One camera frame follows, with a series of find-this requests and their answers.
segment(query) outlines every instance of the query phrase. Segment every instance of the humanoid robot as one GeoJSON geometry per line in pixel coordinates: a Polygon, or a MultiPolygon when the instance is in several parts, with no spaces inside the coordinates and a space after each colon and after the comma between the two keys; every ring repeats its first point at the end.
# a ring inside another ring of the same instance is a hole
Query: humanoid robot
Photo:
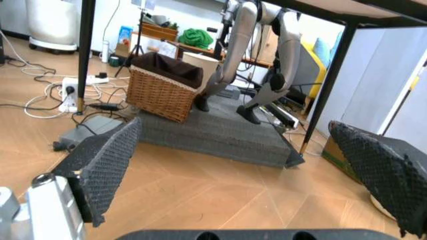
{"type": "Polygon", "coordinates": [[[225,89],[235,79],[256,23],[271,25],[273,32],[278,35],[274,66],[268,70],[263,86],[252,100],[237,109],[237,113],[249,122],[260,124],[253,112],[254,108],[284,96],[294,81],[301,47],[298,16],[296,12],[263,1],[229,0],[225,3],[222,19],[224,28],[218,39],[222,47],[225,47],[224,39],[233,20],[224,64],[212,74],[205,91],[195,99],[195,105],[204,112],[209,111],[209,97],[225,89]]]}

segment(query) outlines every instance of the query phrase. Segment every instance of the wooden floor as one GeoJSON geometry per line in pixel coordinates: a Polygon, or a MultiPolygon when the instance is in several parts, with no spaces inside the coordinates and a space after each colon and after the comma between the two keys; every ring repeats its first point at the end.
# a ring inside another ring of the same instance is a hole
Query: wooden floor
{"type": "MultiPolygon", "coordinates": [[[[30,50],[27,41],[10,39],[31,63],[55,68],[61,75],[77,74],[77,53],[52,55],[30,50]]],[[[94,56],[89,73],[99,71],[112,75],[116,68],[94,56]]],[[[128,74],[123,70],[121,75],[128,74]]],[[[24,104],[46,86],[10,65],[0,67],[0,83],[0,104],[24,104]]],[[[51,100],[40,103],[54,105],[51,100]]],[[[69,115],[35,119],[13,107],[0,108],[0,123],[0,186],[12,188],[24,201],[31,179],[51,170],[66,155],[53,152],[52,142],[74,124],[69,115]]],[[[302,139],[292,136],[297,145],[302,139]]],[[[317,132],[313,139],[325,144],[317,132]]],[[[310,142],[309,152],[321,150],[310,142]]],[[[399,236],[396,222],[373,207],[362,185],[319,156],[306,154],[304,159],[306,163],[298,167],[277,169],[140,143],[105,214],[106,222],[98,228],[87,224],[88,237],[112,239],[141,229],[284,228],[362,228],[399,236]]]]}

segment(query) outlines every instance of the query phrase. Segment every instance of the green cloth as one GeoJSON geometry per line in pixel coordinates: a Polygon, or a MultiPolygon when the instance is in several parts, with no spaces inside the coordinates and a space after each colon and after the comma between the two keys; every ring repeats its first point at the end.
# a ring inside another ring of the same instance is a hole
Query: green cloth
{"type": "Polygon", "coordinates": [[[206,31],[193,28],[185,30],[184,33],[179,36],[178,41],[201,49],[208,49],[208,46],[214,42],[206,31]]]}

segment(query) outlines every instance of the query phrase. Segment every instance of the gray foam platform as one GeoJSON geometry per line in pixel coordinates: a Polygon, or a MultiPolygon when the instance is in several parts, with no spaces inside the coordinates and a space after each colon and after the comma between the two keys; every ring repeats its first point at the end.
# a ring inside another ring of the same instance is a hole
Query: gray foam platform
{"type": "MultiPolygon", "coordinates": [[[[143,124],[139,140],[246,163],[289,167],[287,161],[293,149],[268,123],[261,110],[256,110],[256,115],[264,121],[261,125],[252,124],[238,115],[236,109],[240,104],[242,99],[212,96],[209,112],[193,106],[184,123],[141,111],[139,116],[143,124]]],[[[298,164],[304,162],[302,159],[298,161],[298,164]]]]}

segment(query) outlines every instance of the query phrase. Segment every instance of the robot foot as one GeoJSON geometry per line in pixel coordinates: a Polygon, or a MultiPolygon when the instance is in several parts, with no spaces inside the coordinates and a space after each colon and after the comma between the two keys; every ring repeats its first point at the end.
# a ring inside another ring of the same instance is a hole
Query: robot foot
{"type": "Polygon", "coordinates": [[[255,115],[253,108],[245,108],[243,105],[240,105],[237,108],[236,113],[240,114],[240,116],[253,124],[261,124],[261,121],[255,115]]]}
{"type": "Polygon", "coordinates": [[[203,112],[209,112],[208,100],[202,96],[197,96],[194,99],[194,105],[203,112]]]}

